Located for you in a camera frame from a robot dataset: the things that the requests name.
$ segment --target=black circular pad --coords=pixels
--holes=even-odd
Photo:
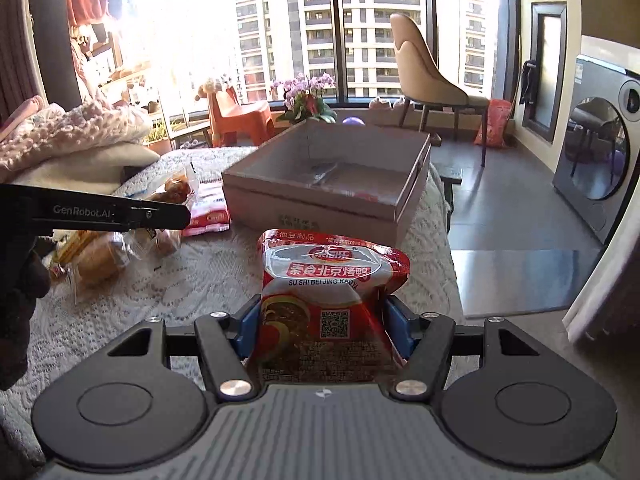
[[[207,416],[188,378],[160,364],[91,359],[54,382],[31,412],[47,456],[79,468],[123,470],[167,458],[190,441]]]
[[[556,355],[500,356],[444,392],[442,420],[461,444],[515,467],[560,468],[606,445],[616,405]]]
[[[151,409],[153,396],[129,383],[101,384],[87,390],[78,400],[80,415],[104,426],[122,426],[144,416]]]
[[[571,401],[563,391],[541,383],[507,386],[495,396],[495,403],[511,420],[536,426],[560,420],[571,408]]]

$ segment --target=curtain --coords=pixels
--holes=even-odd
[[[0,0],[0,124],[37,94],[46,102],[28,0]]]

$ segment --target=washing machine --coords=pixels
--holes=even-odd
[[[638,182],[640,75],[580,55],[554,186],[607,244]]]

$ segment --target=orange plastic chair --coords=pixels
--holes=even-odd
[[[269,102],[241,105],[233,87],[209,94],[209,117],[214,148],[235,144],[238,132],[247,132],[254,146],[260,146],[274,134]]]

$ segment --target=washing machine door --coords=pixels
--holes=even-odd
[[[614,194],[629,168],[629,137],[616,108],[601,97],[580,101],[564,137],[565,163],[575,188],[590,200]]]

